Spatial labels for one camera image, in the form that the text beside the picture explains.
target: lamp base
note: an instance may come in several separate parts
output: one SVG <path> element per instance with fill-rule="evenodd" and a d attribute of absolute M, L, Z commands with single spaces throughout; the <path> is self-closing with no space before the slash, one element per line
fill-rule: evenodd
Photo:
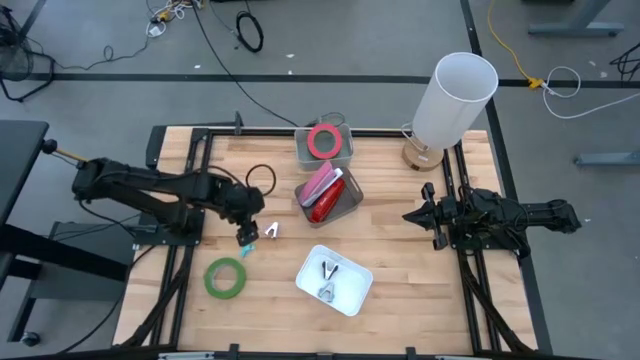
<path fill-rule="evenodd" d="M 438 149 L 419 150 L 411 141 L 407 141 L 402 149 L 402 159 L 410 168 L 416 171 L 430 171 L 440 165 L 444 157 L 444 151 Z"/>

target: floor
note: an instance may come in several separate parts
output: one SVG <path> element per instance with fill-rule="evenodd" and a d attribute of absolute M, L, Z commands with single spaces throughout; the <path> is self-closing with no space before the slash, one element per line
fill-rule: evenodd
<path fill-rule="evenodd" d="M 21 24 L 36 2 L 2 1 L 14 9 Z M 149 2 L 151 6 L 164 3 Z M 501 79 L 520 79 L 509 54 L 488 31 L 489 1 L 470 0 L 470 6 L 485 58 Z M 243 6 L 242 2 L 229 2 L 215 4 L 215 9 L 232 24 Z M 298 123 L 340 111 L 354 127 L 399 127 L 412 119 L 426 85 L 344 83 L 330 75 L 430 76 L 442 56 L 471 51 L 458 1 L 255 0 L 251 9 L 265 32 L 264 50 L 257 55 L 236 49 L 237 41 L 209 10 L 200 17 L 232 73 L 329 76 L 325 82 L 243 85 L 259 102 Z M 612 1 L 598 17 L 624 23 L 625 31 L 615 38 L 527 35 L 529 23 L 562 19 L 572 10 L 570 5 L 498 0 L 493 24 L 534 76 L 546 77 L 551 68 L 565 65 L 585 80 L 618 80 L 617 71 L 608 62 L 637 43 L 640 3 Z M 107 44 L 115 56 L 139 49 L 145 42 L 145 13 L 142 0 L 48 0 L 29 37 L 60 63 L 86 66 L 102 59 Z M 42 71 L 45 68 L 38 63 L 36 72 Z M 51 125 L 49 137 L 57 139 L 62 148 L 89 158 L 107 156 L 141 166 L 151 126 L 230 121 L 235 110 L 250 125 L 283 125 L 252 104 L 233 83 L 189 78 L 224 74 L 190 11 L 185 19 L 171 22 L 167 32 L 152 39 L 148 49 L 134 59 L 98 65 L 87 72 L 62 72 L 158 75 L 147 78 L 153 81 L 106 75 L 100 75 L 101 81 L 72 77 L 54 82 L 24 104 L 0 98 L 0 118 L 47 121 Z M 162 81 L 165 74 L 185 76 Z M 37 84 L 10 84 L 10 90 L 20 93 Z M 574 114 L 637 91 L 583 89 L 571 100 L 551 99 L 551 106 L 558 113 Z M 635 216 L 640 211 L 640 171 L 633 167 L 581 169 L 572 159 L 581 152 L 638 150 L 640 129 L 632 114 L 640 111 L 640 100 L 580 119 L 560 120 L 547 112 L 540 91 L 501 87 L 494 99 L 520 200 L 567 199 L 584 225 L 570 236 L 529 231 L 554 352 L 603 359 L 634 357 L 635 334 L 640 330 L 640 308 L 635 306 L 640 297 L 640 230 Z M 484 113 L 473 128 L 489 129 Z M 10 222 L 40 234 L 48 233 L 54 221 L 95 222 L 72 199 L 69 187 L 73 176 L 70 166 L 41 156 Z M 97 202 L 95 208 L 116 218 L 133 214 L 107 201 Z M 0 293 L 0 337 L 8 331 L 9 315 L 26 286 L 10 279 Z M 29 330 L 43 334 L 42 344 L 26 348 L 1 342 L 0 352 L 24 356 L 58 351 L 91 329 L 110 307 L 105 302 L 43 301 L 28 324 Z M 108 346 L 115 319 L 112 317 L 82 348 Z"/>

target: white container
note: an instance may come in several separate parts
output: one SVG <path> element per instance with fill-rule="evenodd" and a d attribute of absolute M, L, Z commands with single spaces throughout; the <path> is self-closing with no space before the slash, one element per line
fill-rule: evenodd
<path fill-rule="evenodd" d="M 430 149 L 455 145 L 497 88 L 496 69 L 482 57 L 465 52 L 443 57 L 413 118 L 414 136 Z"/>
<path fill-rule="evenodd" d="M 334 284 L 335 296 L 332 302 L 318 297 L 318 292 L 327 283 L 324 279 L 323 261 L 338 264 L 338 270 L 329 280 Z M 296 286 L 301 290 L 347 316 L 354 316 L 360 311 L 372 283 L 371 271 L 322 245 L 311 249 L 296 276 Z"/>

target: metal clip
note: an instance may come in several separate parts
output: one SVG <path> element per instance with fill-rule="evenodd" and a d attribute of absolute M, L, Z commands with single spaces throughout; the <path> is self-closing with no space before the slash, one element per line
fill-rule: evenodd
<path fill-rule="evenodd" d="M 324 279 L 331 280 L 333 274 L 338 271 L 338 264 L 322 262 L 322 269 L 324 270 Z"/>
<path fill-rule="evenodd" d="M 335 295 L 333 294 L 333 283 L 332 282 L 328 282 L 325 286 L 320 288 L 320 291 L 318 291 L 318 297 L 320 299 L 323 299 L 324 294 L 329 294 L 329 298 L 326 300 L 326 302 L 330 303 L 330 302 L 333 301 L 333 298 L 334 298 Z"/>
<path fill-rule="evenodd" d="M 269 228 L 267 229 L 267 231 L 264 232 L 265 235 L 271 237 L 272 239 L 275 239 L 278 237 L 278 222 L 274 222 L 273 224 L 271 224 L 271 226 L 269 226 Z"/>

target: wooden tabletop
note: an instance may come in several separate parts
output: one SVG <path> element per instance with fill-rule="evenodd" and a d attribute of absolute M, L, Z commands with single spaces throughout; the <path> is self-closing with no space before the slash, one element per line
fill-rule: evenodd
<path fill-rule="evenodd" d="M 167 129 L 159 170 L 182 172 L 190 134 L 188 127 Z M 420 189 L 425 182 L 434 183 L 438 198 L 446 195 L 442 168 L 427 173 L 409 169 L 400 157 L 404 141 L 355 138 L 349 169 L 364 201 L 346 217 L 312 229 L 293 195 L 310 173 L 298 168 L 291 137 L 216 136 L 211 164 L 240 179 L 255 164 L 274 168 L 277 186 L 265 198 L 257 222 L 261 232 L 274 221 L 280 229 L 277 240 L 260 239 L 256 250 L 241 260 L 247 271 L 244 290 L 235 298 L 219 300 L 207 294 L 203 274 L 216 259 L 240 258 L 237 227 L 207 213 L 203 242 L 193 258 L 179 348 L 227 350 L 230 343 L 238 343 L 241 351 L 394 354 L 414 346 L 419 354 L 471 354 L 455 251 L 434 251 L 433 233 L 401 218 L 422 204 Z M 472 186 L 500 191 L 486 132 L 469 131 L 463 143 Z M 251 184 L 266 190 L 271 175 L 258 170 Z M 296 287 L 295 277 L 317 244 L 373 273 L 373 285 L 358 315 L 347 317 Z M 156 302 L 166 251 L 166 247 L 154 249 L 131 272 L 114 343 L 128 338 Z M 486 251 L 485 258 L 495 306 L 521 340 L 535 348 L 517 260 L 500 250 Z M 233 282 L 231 275 L 221 276 L 221 286 Z M 488 347 L 477 302 L 476 308 Z M 174 305 L 167 309 L 165 342 Z"/>

